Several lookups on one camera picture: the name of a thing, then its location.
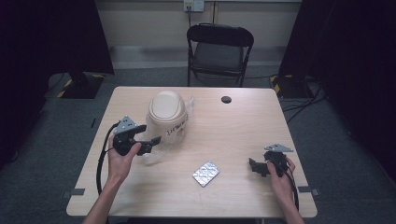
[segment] black curtain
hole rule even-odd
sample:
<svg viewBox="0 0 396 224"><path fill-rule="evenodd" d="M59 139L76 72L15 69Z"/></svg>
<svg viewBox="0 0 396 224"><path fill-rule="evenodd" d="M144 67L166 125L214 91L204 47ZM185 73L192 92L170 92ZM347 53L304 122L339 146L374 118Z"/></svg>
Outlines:
<svg viewBox="0 0 396 224"><path fill-rule="evenodd" d="M303 0L279 69L318 78L351 135L394 180L395 11L389 0Z"/></svg>
<svg viewBox="0 0 396 224"><path fill-rule="evenodd" d="M114 71L93 0L2 1L0 38L2 167L44 104L50 76Z"/></svg>

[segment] wall outlet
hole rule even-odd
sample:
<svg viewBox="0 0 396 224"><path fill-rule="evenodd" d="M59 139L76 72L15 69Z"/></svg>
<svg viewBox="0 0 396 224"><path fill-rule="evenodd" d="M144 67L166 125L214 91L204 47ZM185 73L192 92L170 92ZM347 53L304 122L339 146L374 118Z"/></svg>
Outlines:
<svg viewBox="0 0 396 224"><path fill-rule="evenodd" d="M194 0L194 11L204 11L204 0Z"/></svg>
<svg viewBox="0 0 396 224"><path fill-rule="evenodd" d="M190 11L194 11L193 10L193 8L194 8L194 0L184 0L183 8L184 8L184 11L189 11L189 8L190 8Z"/></svg>
<svg viewBox="0 0 396 224"><path fill-rule="evenodd" d="M205 0L184 0L184 11L204 11Z"/></svg>

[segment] right hand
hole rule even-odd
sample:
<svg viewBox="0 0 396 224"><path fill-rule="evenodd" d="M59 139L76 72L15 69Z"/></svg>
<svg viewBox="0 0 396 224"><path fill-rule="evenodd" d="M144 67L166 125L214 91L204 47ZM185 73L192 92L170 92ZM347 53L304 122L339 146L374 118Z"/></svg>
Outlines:
<svg viewBox="0 0 396 224"><path fill-rule="evenodd" d="M286 158L286 161L289 166L287 172L291 176L296 166L289 158ZM293 203L293 191L288 177L286 175L282 175L281 177L277 176L276 168L270 161L267 162L267 167L271 174L271 186L277 200L282 204Z"/></svg>
<svg viewBox="0 0 396 224"><path fill-rule="evenodd" d="M108 139L108 147L113 147L114 135ZM132 159L142 147L141 143L136 143L131 147L128 154L121 156L116 149L108 151L108 179L115 180L117 182L123 182L128 176L131 170Z"/></svg>

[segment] silver blister pack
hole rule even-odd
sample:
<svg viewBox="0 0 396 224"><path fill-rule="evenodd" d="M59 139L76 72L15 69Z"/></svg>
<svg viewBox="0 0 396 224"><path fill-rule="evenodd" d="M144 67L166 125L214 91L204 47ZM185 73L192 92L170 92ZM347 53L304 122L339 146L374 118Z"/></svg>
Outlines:
<svg viewBox="0 0 396 224"><path fill-rule="evenodd" d="M196 179L196 181L198 181L198 183L204 187L219 173L219 168L213 164L213 162L208 161L203 166L201 166L201 168L195 171L192 177L194 177L194 179Z"/></svg>

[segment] forearm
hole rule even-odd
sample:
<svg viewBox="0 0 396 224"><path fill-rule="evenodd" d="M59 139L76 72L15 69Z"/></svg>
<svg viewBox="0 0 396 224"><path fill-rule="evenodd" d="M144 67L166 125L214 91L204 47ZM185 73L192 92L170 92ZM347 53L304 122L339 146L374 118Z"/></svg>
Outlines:
<svg viewBox="0 0 396 224"><path fill-rule="evenodd" d="M304 224L304 220L297 210L294 202L280 203L283 214L288 224Z"/></svg>
<svg viewBox="0 0 396 224"><path fill-rule="evenodd" d="M111 205L114 202L114 198L117 195L120 185L121 181L109 178L102 190L102 193L99 195L90 213L88 213L82 223L106 223L108 213L110 212Z"/></svg>

